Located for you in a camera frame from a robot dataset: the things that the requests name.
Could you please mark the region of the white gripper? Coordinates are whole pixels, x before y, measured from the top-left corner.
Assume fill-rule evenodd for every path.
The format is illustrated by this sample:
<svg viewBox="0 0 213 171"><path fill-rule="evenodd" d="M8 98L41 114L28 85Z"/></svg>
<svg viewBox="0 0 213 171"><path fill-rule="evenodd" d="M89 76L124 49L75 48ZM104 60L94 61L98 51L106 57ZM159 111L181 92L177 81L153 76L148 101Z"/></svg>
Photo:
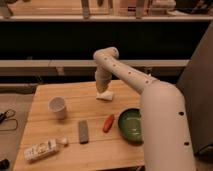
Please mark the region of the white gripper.
<svg viewBox="0 0 213 171"><path fill-rule="evenodd" d="M108 84L111 82L112 74L106 70L98 68L95 72L95 80L98 93L104 93L108 89Z"/></svg>

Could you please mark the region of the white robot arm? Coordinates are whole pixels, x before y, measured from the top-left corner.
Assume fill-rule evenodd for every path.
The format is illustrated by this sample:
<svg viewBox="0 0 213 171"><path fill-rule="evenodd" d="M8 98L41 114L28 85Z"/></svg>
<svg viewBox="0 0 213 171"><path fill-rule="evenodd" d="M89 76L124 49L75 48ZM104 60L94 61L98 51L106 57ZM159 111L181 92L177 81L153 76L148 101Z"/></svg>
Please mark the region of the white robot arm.
<svg viewBox="0 0 213 171"><path fill-rule="evenodd" d="M105 93L111 77L140 95L146 171L196 171L185 98L173 84L138 71L119 60L115 47L93 54L98 93Z"/></svg>

